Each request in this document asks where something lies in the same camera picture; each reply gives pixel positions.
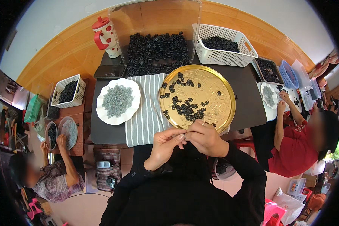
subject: white wall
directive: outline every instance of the white wall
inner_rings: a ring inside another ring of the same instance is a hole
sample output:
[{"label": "white wall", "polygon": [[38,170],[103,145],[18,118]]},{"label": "white wall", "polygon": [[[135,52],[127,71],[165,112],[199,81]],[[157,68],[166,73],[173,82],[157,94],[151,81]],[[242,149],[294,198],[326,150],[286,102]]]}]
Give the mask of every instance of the white wall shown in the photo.
[{"label": "white wall", "polygon": [[339,85],[339,64],[324,78],[329,90],[336,88]]},{"label": "white wall", "polygon": [[[0,69],[13,80],[47,42],[78,20],[126,0],[35,0],[17,25]],[[320,19],[305,0],[214,0],[271,24],[291,38],[316,64],[334,45]]]}]

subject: cardboard box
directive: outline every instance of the cardboard box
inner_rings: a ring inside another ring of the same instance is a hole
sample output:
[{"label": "cardboard box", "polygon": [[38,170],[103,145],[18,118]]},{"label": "cardboard box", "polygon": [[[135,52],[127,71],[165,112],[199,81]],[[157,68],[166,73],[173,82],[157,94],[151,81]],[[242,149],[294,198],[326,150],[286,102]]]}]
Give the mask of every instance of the cardboard box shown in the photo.
[{"label": "cardboard box", "polygon": [[51,215],[53,213],[52,208],[50,207],[50,204],[46,199],[40,197],[36,197],[36,199],[40,203],[41,208],[44,210],[44,213],[46,215]]},{"label": "cardboard box", "polygon": [[313,188],[316,186],[316,183],[318,182],[318,175],[312,176],[308,174],[303,174],[303,178],[306,178],[305,186]]}]

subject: grey striped towel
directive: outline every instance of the grey striped towel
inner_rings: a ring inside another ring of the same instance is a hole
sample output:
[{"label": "grey striped towel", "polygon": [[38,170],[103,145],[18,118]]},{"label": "grey striped towel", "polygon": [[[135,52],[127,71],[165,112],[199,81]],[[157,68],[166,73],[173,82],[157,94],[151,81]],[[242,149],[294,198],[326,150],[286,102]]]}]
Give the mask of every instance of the grey striped towel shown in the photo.
[{"label": "grey striped towel", "polygon": [[159,106],[159,89],[166,74],[128,77],[140,87],[140,106],[133,117],[125,122],[128,147],[152,144],[156,132],[168,129],[171,124]]}]

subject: green plastic basket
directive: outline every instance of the green plastic basket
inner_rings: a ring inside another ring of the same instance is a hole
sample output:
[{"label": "green plastic basket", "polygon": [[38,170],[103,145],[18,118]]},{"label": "green plastic basket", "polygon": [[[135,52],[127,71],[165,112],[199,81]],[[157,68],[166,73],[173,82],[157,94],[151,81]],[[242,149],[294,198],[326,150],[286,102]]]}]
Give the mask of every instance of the green plastic basket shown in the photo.
[{"label": "green plastic basket", "polygon": [[41,102],[39,100],[39,95],[35,95],[30,101],[26,109],[24,116],[25,123],[32,123],[36,120],[37,115],[39,114]]}]

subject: red polka dot tumbler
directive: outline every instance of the red polka dot tumbler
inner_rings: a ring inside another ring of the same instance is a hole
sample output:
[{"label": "red polka dot tumbler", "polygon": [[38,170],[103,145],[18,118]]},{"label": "red polka dot tumbler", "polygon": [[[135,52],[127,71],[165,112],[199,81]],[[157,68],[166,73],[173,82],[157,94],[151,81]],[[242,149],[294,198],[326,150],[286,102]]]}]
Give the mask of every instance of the red polka dot tumbler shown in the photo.
[{"label": "red polka dot tumbler", "polygon": [[98,17],[92,25],[94,31],[94,42],[100,50],[105,50],[110,58],[116,58],[120,55],[113,29],[109,24],[108,17]]}]

